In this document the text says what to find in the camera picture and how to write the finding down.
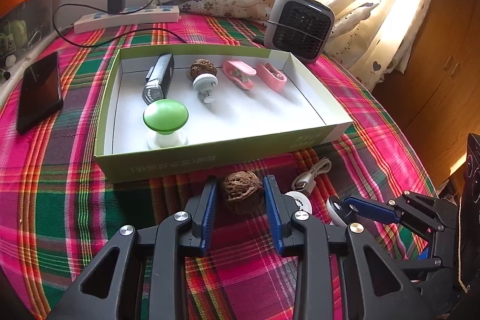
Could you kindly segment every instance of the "silver screw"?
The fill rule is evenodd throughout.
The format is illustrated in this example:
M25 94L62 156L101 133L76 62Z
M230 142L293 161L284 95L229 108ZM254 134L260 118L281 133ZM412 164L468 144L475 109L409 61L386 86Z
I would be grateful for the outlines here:
M185 212L185 211L178 211L176 214L175 214L175 219L177 221L185 221L186 219L188 219L188 213Z
M296 211L295 218L300 221L307 220L309 218L309 214L306 211Z
M363 232L363 225L359 223L350 224L350 231L355 234L361 234Z
M123 226L120 228L120 235L123 236L128 236L131 235L134 231L134 228L132 226Z

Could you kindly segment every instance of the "wooden wardrobe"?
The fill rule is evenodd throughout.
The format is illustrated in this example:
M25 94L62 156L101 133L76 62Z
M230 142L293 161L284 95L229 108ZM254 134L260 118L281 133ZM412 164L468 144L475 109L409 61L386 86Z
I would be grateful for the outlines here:
M480 0L431 0L405 74L386 75L373 95L441 185L480 133Z

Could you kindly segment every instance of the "power strip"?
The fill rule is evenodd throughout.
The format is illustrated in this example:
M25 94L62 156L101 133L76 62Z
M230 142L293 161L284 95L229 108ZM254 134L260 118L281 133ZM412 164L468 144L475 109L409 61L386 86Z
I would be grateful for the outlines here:
M178 6L158 6L132 14L111 15L102 12L89 14L81 17L73 26L75 34L78 34L114 26L178 22L179 17Z

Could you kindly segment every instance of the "patterned curtain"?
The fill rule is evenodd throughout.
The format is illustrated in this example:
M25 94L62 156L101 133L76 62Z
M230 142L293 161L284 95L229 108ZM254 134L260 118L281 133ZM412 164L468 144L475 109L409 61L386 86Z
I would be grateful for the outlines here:
M430 0L330 0L337 20L325 51L368 90L404 72Z

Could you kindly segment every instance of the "plaid tablecloth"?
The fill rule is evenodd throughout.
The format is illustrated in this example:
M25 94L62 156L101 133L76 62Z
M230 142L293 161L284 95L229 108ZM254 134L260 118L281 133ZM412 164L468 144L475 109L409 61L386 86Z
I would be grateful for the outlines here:
M255 45L263 28L235 19L183 14L178 23L157 24L189 43ZM74 35L97 43L128 29ZM310 70L339 100L353 125L333 143L267 159L149 181L112 185L93 159L99 99L110 60L121 46L177 43L160 31L138 33L96 49L57 39L44 55L58 51L63 110L23 136L15 131L19 86L0 116L0 264L19 297L38 318L49 313L63 291L124 224L154 226L183 209L210 174L237 170L275 175L282 192L300 173L328 157L332 170L316 178L313 214L328 222L329 195L350 194L381 201L403 190L434 189L405 137L375 99L334 62L321 57ZM291 319L296 258L280 258L272 246L264 211L232 216L219 205L210 255L188 259L190 319ZM392 255L415 257L421 241L397 226L367 224ZM341 316L338 277L333 280L335 313Z

